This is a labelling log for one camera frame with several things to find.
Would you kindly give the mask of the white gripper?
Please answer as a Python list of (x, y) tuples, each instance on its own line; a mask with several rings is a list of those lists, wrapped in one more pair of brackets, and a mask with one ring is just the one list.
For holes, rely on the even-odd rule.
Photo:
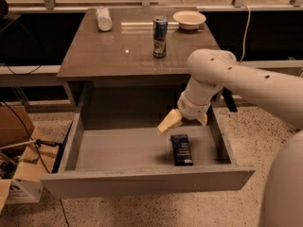
[(177, 102), (178, 109), (172, 109), (167, 116), (158, 125), (157, 129), (161, 134), (170, 131), (176, 127), (182, 125), (182, 117), (187, 120), (197, 120), (202, 126), (207, 124), (207, 111), (210, 107), (210, 103), (205, 105), (198, 105), (191, 102), (186, 93), (183, 92)]

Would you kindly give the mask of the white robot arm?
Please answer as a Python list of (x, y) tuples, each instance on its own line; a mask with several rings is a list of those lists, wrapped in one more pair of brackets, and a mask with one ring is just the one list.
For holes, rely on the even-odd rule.
[(196, 50), (187, 69), (187, 88), (158, 130), (178, 127), (184, 118), (205, 123), (210, 100), (222, 88), (298, 129), (272, 163), (258, 227), (303, 227), (303, 78), (239, 65), (225, 50)]

